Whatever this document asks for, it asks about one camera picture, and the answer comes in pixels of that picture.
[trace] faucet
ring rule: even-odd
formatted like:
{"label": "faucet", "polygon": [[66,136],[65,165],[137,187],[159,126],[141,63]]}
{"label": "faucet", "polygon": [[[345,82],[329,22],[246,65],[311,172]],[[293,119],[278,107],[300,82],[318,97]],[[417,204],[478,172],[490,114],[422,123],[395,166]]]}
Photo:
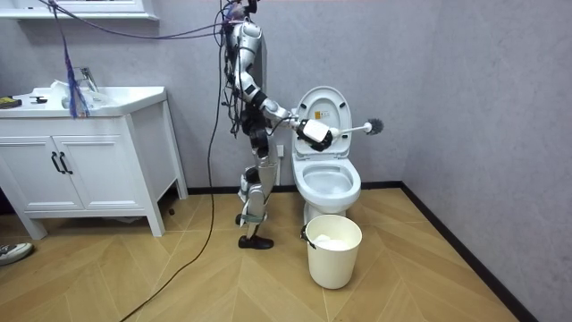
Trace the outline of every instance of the faucet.
{"label": "faucet", "polygon": [[88,84],[88,88],[91,91],[95,91],[99,93],[99,89],[97,88],[96,81],[93,79],[93,75],[89,70],[89,67],[74,67],[74,69],[79,69],[83,78],[78,81],[78,85],[81,87],[81,83],[85,81]]}

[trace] white trash can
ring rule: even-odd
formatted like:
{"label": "white trash can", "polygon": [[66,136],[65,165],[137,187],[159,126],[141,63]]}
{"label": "white trash can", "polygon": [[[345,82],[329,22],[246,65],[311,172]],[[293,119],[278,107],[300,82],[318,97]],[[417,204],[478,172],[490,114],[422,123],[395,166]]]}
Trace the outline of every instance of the white trash can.
{"label": "white trash can", "polygon": [[345,286],[356,264],[361,229],[345,216],[322,215],[302,227],[310,275],[327,289]]}

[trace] bathroom vanity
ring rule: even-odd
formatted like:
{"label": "bathroom vanity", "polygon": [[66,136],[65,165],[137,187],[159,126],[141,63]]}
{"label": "bathroom vanity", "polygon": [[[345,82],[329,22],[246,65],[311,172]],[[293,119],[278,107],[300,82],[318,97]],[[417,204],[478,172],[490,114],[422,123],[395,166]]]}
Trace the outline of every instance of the bathroom vanity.
{"label": "bathroom vanity", "polygon": [[33,239],[46,236],[38,219],[145,216],[164,233],[157,201],[176,185],[187,198],[179,150],[163,87],[100,88],[117,104],[72,119],[32,96],[0,110],[0,186]]}

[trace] wooden floor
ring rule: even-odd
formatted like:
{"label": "wooden floor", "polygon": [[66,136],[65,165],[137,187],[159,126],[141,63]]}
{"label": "wooden floor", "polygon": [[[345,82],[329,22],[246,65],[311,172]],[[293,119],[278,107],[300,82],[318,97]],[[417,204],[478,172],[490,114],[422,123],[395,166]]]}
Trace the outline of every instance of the wooden floor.
{"label": "wooden floor", "polygon": [[[240,201],[215,196],[205,253],[130,321],[516,321],[401,190],[362,191],[348,212],[364,235],[354,275],[343,289],[322,289],[299,238],[303,204],[297,193],[273,194],[260,234],[276,245],[240,250]],[[46,220],[36,252],[0,267],[0,320],[120,320],[196,256],[210,207],[209,196],[166,200],[162,238],[145,219]],[[0,216],[0,242],[25,235],[17,217]]]}

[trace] gray wall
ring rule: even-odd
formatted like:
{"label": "gray wall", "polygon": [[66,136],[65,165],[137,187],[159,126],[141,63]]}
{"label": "gray wall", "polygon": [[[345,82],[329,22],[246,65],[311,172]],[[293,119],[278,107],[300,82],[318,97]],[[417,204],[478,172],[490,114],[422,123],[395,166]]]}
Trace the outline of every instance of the gray wall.
{"label": "gray wall", "polygon": [[405,183],[541,320],[572,316],[572,2],[443,0]]}
{"label": "gray wall", "polygon": [[[155,1],[162,18],[152,21],[99,21],[137,33],[168,34],[212,23],[218,2]],[[318,85],[337,88],[349,101],[355,124],[383,118],[382,136],[354,135],[350,157],[364,182],[400,180],[417,95],[438,1],[262,2],[254,16],[268,49],[268,94],[294,107]],[[206,151],[215,121],[217,47],[212,38],[145,41],[119,38],[65,21],[75,65],[91,67],[99,86],[163,85],[189,187],[208,185]],[[0,92],[5,95],[64,80],[60,36],[53,21],[0,21]],[[213,150],[214,185],[238,185],[252,163],[245,136],[235,140],[221,114]],[[290,133],[285,145],[282,184],[293,184]]]}

